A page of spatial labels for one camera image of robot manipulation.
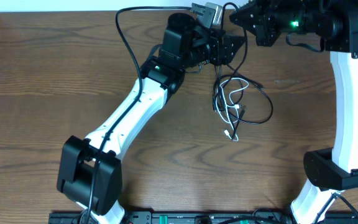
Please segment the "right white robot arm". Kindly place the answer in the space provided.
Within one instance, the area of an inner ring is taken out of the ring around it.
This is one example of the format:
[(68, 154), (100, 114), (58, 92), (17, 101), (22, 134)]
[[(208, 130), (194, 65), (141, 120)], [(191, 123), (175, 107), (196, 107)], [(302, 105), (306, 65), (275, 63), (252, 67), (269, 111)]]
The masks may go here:
[(294, 223), (325, 221), (343, 191), (358, 188), (358, 0), (249, 1), (230, 21), (270, 47), (280, 34), (314, 33), (330, 53), (336, 84), (336, 137), (332, 148), (304, 155), (307, 180), (290, 205)]

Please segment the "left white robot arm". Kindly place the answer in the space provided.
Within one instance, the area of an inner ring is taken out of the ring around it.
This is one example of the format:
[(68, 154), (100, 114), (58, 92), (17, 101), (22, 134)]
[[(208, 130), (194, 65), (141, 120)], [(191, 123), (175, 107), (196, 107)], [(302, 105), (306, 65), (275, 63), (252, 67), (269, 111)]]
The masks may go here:
[(62, 147), (57, 190), (85, 208), (73, 223), (121, 222), (121, 164), (133, 140), (178, 91), (187, 68), (227, 65), (245, 43), (244, 36), (207, 28), (188, 14), (168, 18), (163, 42), (137, 67), (126, 99), (100, 127), (83, 139), (70, 136)]

